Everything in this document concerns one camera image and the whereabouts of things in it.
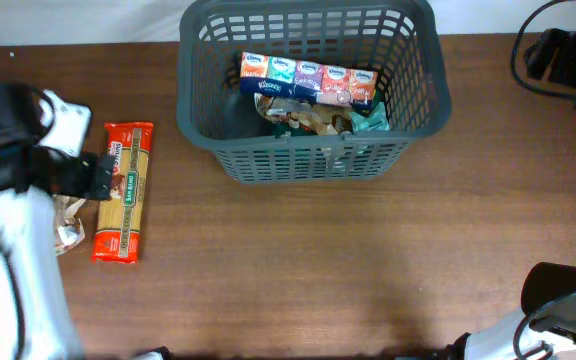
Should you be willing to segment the San Remo spaghetti packet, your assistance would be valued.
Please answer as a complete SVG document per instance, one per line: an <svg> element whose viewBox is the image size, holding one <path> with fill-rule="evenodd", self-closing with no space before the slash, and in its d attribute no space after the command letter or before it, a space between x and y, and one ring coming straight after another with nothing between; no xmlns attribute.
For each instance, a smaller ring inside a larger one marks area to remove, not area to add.
<svg viewBox="0 0 576 360"><path fill-rule="evenodd" d="M99 206L92 259L133 264L138 261L154 125L107 123L105 129L112 178L110 198Z"/></svg>

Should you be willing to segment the beige brown snack bag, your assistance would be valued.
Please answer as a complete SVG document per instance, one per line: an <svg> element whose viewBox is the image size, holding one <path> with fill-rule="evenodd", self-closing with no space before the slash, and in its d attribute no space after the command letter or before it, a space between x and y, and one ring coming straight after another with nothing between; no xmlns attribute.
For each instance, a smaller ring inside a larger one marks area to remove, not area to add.
<svg viewBox="0 0 576 360"><path fill-rule="evenodd" d="M54 195L53 198L55 252L60 256L76 247L85 238L85 230L78 212L86 200L64 195Z"/></svg>
<svg viewBox="0 0 576 360"><path fill-rule="evenodd" d="M339 135L352 133L350 108L315 104L295 99L269 97L254 94L257 112L274 124L286 125L316 135Z"/></svg>

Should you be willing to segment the green Nescafe coffee bag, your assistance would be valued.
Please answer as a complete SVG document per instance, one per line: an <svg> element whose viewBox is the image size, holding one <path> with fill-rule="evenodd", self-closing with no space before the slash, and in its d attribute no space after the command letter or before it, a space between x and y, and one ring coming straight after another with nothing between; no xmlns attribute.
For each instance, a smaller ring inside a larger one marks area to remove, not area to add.
<svg viewBox="0 0 576 360"><path fill-rule="evenodd" d="M374 109L374 107L380 103L384 103L384 94L380 91L375 93L373 98L372 104L368 109L357 109L357 108L350 108L352 112L357 112L363 116L367 116L370 112ZM309 133L300 129L289 129L286 125L274 124L272 123L272 133L276 137L283 137L283 136L316 136L315 133Z"/></svg>

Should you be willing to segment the Kleenex tissue multipack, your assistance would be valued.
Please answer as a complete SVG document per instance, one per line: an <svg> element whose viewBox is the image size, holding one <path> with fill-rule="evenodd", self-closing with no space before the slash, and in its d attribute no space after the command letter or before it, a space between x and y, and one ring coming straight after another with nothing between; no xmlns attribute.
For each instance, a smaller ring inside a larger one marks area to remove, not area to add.
<svg viewBox="0 0 576 360"><path fill-rule="evenodd" d="M313 104L370 110L377 73L244 52L240 90Z"/></svg>

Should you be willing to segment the small teal wipes packet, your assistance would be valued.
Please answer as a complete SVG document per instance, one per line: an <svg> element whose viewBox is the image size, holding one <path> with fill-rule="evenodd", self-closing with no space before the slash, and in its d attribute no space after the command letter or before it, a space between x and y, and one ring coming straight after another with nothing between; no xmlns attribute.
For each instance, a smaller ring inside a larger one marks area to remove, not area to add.
<svg viewBox="0 0 576 360"><path fill-rule="evenodd" d="M391 130L383 102L378 103L367 116L363 116L357 112L351 112L350 118L354 132Z"/></svg>

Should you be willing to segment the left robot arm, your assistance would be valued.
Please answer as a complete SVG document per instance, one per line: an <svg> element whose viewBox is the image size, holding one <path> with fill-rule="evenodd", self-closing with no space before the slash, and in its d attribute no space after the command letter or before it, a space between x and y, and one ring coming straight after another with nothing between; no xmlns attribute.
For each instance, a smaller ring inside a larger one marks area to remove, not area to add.
<svg viewBox="0 0 576 360"><path fill-rule="evenodd" d="M110 197L113 160L86 152L91 111L0 84L0 359L82 359L55 250L57 195Z"/></svg>

